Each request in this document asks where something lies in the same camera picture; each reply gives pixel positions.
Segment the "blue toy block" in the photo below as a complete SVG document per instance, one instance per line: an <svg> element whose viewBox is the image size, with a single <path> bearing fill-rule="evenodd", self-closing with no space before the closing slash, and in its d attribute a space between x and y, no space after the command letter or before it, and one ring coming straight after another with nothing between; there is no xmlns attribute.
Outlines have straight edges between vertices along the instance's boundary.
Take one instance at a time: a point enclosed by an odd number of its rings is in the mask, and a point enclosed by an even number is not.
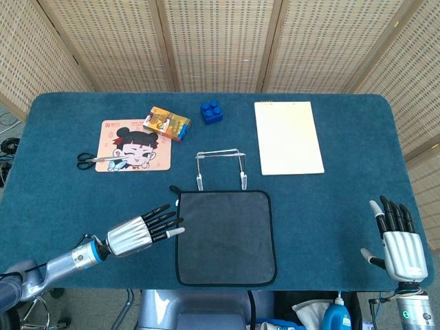
<svg viewBox="0 0 440 330"><path fill-rule="evenodd" d="M203 103L200 106L200 112L207 125L219 122L223 119L223 112L216 100L212 100L209 103Z"/></svg>

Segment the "box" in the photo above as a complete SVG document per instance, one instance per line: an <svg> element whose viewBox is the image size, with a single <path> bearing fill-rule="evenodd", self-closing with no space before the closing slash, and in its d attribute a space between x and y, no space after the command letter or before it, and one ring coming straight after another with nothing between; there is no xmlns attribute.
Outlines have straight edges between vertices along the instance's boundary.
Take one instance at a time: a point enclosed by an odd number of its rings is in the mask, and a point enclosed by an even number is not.
<svg viewBox="0 0 440 330"><path fill-rule="evenodd" d="M145 118L144 128L181 142L191 125L191 120L170 111L153 107Z"/></svg>

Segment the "white paper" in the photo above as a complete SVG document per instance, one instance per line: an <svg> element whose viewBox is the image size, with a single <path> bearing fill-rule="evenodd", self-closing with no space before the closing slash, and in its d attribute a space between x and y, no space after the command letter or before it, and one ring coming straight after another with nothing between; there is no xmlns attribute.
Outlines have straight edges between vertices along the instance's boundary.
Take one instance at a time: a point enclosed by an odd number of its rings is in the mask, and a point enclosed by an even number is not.
<svg viewBox="0 0 440 330"><path fill-rule="evenodd" d="M324 173L310 102L255 102L263 175Z"/></svg>

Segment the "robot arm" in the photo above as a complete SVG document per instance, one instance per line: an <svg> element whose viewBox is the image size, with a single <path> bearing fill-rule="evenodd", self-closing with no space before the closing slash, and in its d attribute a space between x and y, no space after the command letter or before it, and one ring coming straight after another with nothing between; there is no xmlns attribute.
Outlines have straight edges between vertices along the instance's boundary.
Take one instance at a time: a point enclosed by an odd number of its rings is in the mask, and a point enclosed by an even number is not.
<svg viewBox="0 0 440 330"><path fill-rule="evenodd" d="M374 304L396 299L403 329L435 329L428 295L419 286L428 277L428 270L423 245L415 232L411 214L405 205L397 207L384 196L380 197L380 201L385 212L375 201L370 201L370 207L379 228L385 258L373 256L364 248L361 253L370 264L386 270L398 286L393 296L369 300L374 327L377 330Z"/></svg>
<svg viewBox="0 0 440 330"><path fill-rule="evenodd" d="M109 255L128 256L149 248L152 244L181 234L185 228L169 228L181 223L183 219L174 219L163 223L175 215L169 212L158 216L169 208L160 206L146 214L117 225L111 229L104 241L93 236L93 240L75 247L47 262L45 277L36 266L35 261L24 261L10 267L6 274L0 275L0 313L15 306L19 301L33 299L48 290L54 283L64 278L87 270L104 262Z"/></svg>

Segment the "cartoon girl print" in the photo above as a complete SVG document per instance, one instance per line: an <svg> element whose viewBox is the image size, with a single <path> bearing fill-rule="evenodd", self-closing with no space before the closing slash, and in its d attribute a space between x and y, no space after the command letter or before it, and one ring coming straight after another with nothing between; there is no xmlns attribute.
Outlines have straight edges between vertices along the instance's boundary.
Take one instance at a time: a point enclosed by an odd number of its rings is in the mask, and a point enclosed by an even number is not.
<svg viewBox="0 0 440 330"><path fill-rule="evenodd" d="M156 133L130 132L127 127L122 127L118 129L116 135L119 137L113 141L113 144L116 145L113 156L124 156L125 158L111 161L108 171L117 172L130 166L137 170L150 166L150 161L156 157L156 153L153 151L158 145Z"/></svg>

